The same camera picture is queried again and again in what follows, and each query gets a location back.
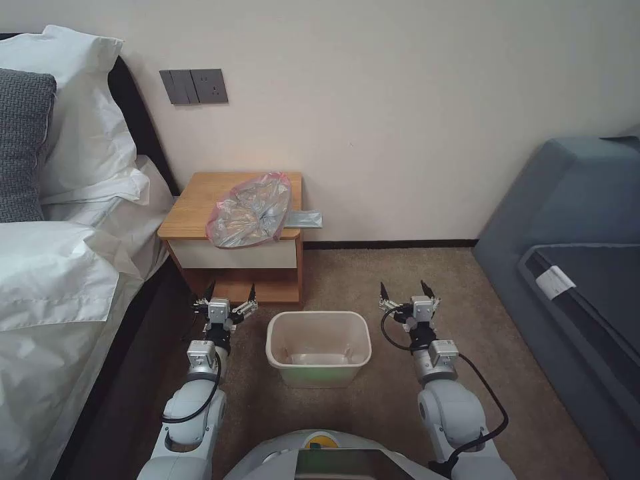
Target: trash bag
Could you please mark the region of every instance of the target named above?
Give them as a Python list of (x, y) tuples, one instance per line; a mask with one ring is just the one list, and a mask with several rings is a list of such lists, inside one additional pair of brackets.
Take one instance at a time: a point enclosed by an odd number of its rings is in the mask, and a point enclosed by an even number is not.
[(216, 202), (206, 226), (218, 248), (240, 248), (278, 240), (291, 208), (291, 182), (269, 172), (232, 188)]

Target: wooden nightstand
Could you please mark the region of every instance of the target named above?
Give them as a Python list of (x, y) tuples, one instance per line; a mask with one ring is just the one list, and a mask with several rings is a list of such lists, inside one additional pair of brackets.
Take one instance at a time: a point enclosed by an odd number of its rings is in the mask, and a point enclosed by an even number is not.
[[(247, 299), (255, 283), (260, 303), (302, 301), (302, 232), (284, 229), (280, 241), (255, 247), (219, 249), (207, 238), (205, 226), (215, 202), (232, 187), (258, 172), (196, 173), (158, 230), (191, 290), (202, 295), (216, 280), (214, 295), (232, 303)], [(291, 180), (291, 208), (302, 209), (302, 175)]]

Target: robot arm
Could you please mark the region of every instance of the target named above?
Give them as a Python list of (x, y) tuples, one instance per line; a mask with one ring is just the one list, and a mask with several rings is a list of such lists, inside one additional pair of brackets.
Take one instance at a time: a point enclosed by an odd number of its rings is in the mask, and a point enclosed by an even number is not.
[(210, 286), (205, 298), (193, 305), (196, 313), (208, 317), (205, 339), (189, 344), (186, 381), (165, 406), (158, 440), (138, 480), (211, 478), (213, 447), (227, 401), (218, 384), (224, 382), (227, 372), (229, 338), (235, 326), (258, 308), (255, 287), (251, 288), (249, 299), (233, 310), (227, 299), (207, 300), (213, 288)]
[[(433, 291), (421, 281), (424, 295), (410, 303), (390, 301), (384, 284), (380, 284), (379, 306), (385, 311), (382, 332), (389, 342), (413, 356), (418, 382), (418, 410), (436, 455), (429, 468), (456, 480), (515, 480), (513, 472), (500, 458), (492, 440), (508, 423), (507, 413), (472, 362), (458, 352), (452, 340), (438, 340), (433, 316), (440, 304)], [(392, 340), (385, 330), (385, 320), (393, 314), (411, 338), (410, 346)], [(455, 361), (460, 357), (473, 368), (499, 406), (504, 421), (489, 432), (485, 412), (478, 398), (456, 381)]]

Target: plastic bag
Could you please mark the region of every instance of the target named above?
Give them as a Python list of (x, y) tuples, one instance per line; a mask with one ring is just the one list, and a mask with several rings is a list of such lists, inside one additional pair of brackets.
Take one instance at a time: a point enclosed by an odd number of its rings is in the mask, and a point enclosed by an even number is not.
[(216, 202), (206, 226), (218, 248), (239, 248), (278, 240), (291, 208), (291, 182), (270, 172), (232, 188)]
[(322, 212), (291, 210), (285, 218), (285, 228), (322, 228)]

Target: dark headboard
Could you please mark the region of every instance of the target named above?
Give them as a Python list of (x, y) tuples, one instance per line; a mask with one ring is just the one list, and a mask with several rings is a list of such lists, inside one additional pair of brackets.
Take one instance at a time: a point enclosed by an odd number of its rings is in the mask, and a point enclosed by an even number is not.
[[(18, 35), (0, 33), (0, 40)], [(118, 57), (109, 72), (109, 90), (122, 110), (139, 155), (148, 156), (167, 182), (171, 193), (179, 195), (178, 186), (171, 173), (167, 158), (160, 145), (153, 123), (127, 64)]]

